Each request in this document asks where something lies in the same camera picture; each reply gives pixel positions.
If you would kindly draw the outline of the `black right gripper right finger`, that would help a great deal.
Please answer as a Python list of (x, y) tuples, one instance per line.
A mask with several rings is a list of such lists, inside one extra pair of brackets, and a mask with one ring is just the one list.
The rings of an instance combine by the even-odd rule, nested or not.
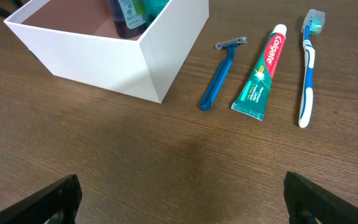
[(295, 172), (286, 173), (283, 195), (290, 224), (358, 224), (358, 207)]

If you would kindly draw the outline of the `blue disposable razor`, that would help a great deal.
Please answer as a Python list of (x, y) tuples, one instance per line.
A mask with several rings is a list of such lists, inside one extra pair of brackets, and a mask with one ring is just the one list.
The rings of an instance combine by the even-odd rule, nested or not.
[(216, 73), (206, 89), (204, 96), (200, 101), (199, 108), (201, 111), (209, 111), (229, 73), (232, 62), (234, 60), (236, 47), (247, 43), (247, 37), (238, 37), (236, 39), (220, 42), (215, 45), (218, 50), (227, 50), (227, 57), (221, 61)]

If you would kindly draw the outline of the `Colgate toothpaste tube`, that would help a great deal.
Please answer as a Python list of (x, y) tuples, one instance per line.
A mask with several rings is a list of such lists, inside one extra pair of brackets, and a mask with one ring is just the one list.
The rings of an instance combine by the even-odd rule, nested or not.
[(246, 84), (232, 104), (232, 110), (261, 121), (264, 119), (273, 77), (285, 45), (286, 33), (286, 25), (278, 24), (274, 27)]

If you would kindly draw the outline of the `green Dettol soap box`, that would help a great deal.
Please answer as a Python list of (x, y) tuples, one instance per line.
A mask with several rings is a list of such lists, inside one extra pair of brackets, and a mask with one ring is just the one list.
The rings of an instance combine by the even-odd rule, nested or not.
[(30, 51), (30, 53), (34, 56), (34, 58), (35, 58), (36, 60), (40, 61), (39, 58), (38, 58), (31, 50), (29, 50), (29, 51)]

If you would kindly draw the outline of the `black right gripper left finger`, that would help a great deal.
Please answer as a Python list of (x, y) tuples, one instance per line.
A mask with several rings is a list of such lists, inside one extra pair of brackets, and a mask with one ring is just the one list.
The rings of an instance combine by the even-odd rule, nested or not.
[(78, 177), (70, 174), (0, 211), (0, 224), (75, 224), (81, 199)]

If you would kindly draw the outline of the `blue Listerine mouthwash bottle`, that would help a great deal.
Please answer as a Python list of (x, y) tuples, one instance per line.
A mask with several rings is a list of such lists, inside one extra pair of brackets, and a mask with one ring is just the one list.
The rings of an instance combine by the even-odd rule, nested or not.
[(169, 0), (142, 0), (145, 10), (145, 20), (148, 26), (153, 23), (168, 2)]

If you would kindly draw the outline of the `blue white toothbrush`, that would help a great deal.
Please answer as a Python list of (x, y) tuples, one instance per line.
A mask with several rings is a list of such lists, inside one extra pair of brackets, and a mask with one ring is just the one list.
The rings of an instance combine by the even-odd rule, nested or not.
[(319, 35), (325, 23), (325, 13), (310, 9), (304, 19), (301, 32), (303, 33), (302, 47), (305, 54), (305, 74), (301, 96), (298, 125), (305, 128), (310, 122), (313, 110), (313, 69), (316, 51), (310, 41), (311, 35)]

